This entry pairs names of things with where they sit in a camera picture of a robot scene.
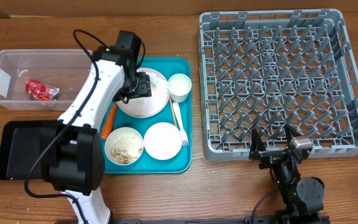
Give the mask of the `white bowl with food scraps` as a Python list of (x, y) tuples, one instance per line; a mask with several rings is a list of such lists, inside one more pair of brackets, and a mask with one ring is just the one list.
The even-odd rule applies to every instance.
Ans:
[(138, 131), (128, 127), (114, 130), (104, 145), (108, 160), (119, 166), (133, 164), (141, 157), (143, 150), (143, 137)]

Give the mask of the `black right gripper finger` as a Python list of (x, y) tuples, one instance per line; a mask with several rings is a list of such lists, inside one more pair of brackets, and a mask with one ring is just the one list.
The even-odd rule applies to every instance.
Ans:
[(287, 143), (290, 143), (290, 141), (292, 140), (293, 137), (299, 137), (301, 136), (300, 133), (298, 133), (291, 124), (286, 123), (284, 125), (284, 130), (285, 130), (285, 135), (286, 135), (286, 139), (287, 139)]
[(254, 128), (252, 130), (252, 140), (249, 151), (249, 160), (260, 160), (262, 154), (266, 151), (265, 144), (262, 141), (258, 131)]

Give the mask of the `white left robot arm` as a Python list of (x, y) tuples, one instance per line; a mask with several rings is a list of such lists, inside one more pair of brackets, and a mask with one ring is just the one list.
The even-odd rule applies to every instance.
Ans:
[(34, 165), (56, 190), (53, 197), (69, 200), (78, 223), (113, 223), (99, 188), (105, 169), (99, 129), (112, 102), (152, 95), (149, 76), (138, 72), (145, 45), (135, 33), (122, 30), (115, 45), (102, 43), (87, 55), (89, 75), (58, 120), (41, 127)]

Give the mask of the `orange carrot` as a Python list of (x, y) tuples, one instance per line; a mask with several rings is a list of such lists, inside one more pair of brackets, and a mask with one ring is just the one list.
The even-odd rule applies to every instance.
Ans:
[(103, 139), (103, 140), (106, 140), (112, 132), (112, 127), (114, 125), (114, 118), (116, 115), (116, 110), (117, 110), (117, 104), (114, 103), (109, 110), (108, 116), (105, 120), (105, 123), (104, 123), (102, 131), (101, 131), (101, 139)]

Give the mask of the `white plastic cup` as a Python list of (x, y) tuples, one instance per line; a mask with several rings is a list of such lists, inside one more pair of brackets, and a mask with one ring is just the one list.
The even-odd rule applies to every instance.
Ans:
[(186, 100), (192, 87), (189, 76), (177, 73), (168, 80), (168, 90), (173, 101), (181, 103)]

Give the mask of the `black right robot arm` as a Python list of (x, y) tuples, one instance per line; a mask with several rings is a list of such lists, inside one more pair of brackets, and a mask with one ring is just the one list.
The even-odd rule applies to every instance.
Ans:
[[(329, 223), (328, 217), (321, 217), (324, 209), (324, 182), (317, 177), (302, 178), (297, 165), (309, 157), (313, 149), (310, 138), (303, 136), (290, 125), (285, 125), (287, 147), (281, 151), (268, 151), (256, 129), (252, 130), (249, 159), (259, 161), (260, 169), (268, 169), (277, 189), (259, 200), (254, 207), (250, 223)], [(280, 193), (284, 209), (272, 217), (256, 217), (255, 213), (262, 202)]]

